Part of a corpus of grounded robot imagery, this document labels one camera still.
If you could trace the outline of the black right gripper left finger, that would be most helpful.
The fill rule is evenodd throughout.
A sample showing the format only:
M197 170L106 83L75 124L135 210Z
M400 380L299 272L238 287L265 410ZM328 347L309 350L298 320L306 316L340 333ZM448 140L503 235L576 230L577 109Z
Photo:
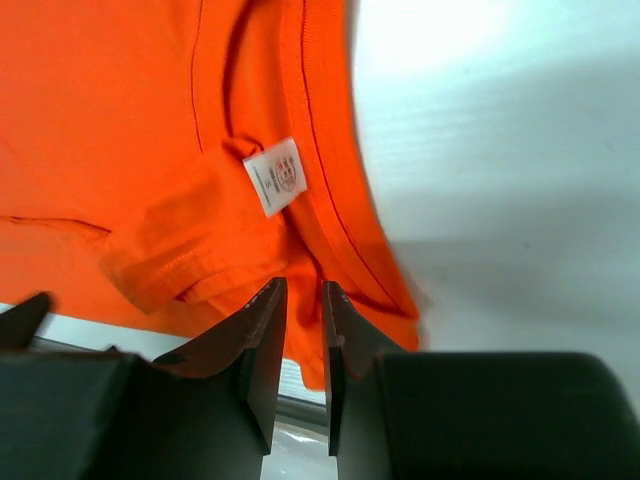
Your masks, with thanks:
M287 283L153 361L1 350L5 479L256 479L270 452Z

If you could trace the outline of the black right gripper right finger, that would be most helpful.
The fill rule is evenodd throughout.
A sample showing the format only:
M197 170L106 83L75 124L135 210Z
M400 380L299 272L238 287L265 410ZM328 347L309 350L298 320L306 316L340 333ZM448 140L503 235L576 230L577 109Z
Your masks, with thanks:
M411 353L323 287L329 454L342 479L635 479L639 423L597 357Z

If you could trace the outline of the orange t shirt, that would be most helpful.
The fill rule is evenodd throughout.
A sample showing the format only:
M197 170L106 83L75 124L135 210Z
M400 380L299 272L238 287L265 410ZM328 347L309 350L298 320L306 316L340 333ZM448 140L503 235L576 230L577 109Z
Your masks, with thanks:
M347 1L5 1L1 299L195 337L288 283L324 385L321 290L400 346L418 310L355 136Z

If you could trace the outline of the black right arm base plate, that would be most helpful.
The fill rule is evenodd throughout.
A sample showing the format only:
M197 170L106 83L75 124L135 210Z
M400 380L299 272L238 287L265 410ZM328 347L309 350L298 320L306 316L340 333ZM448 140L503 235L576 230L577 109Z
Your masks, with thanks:
M52 305L52 297L41 292L4 311L0 324L1 350L25 350L45 322Z

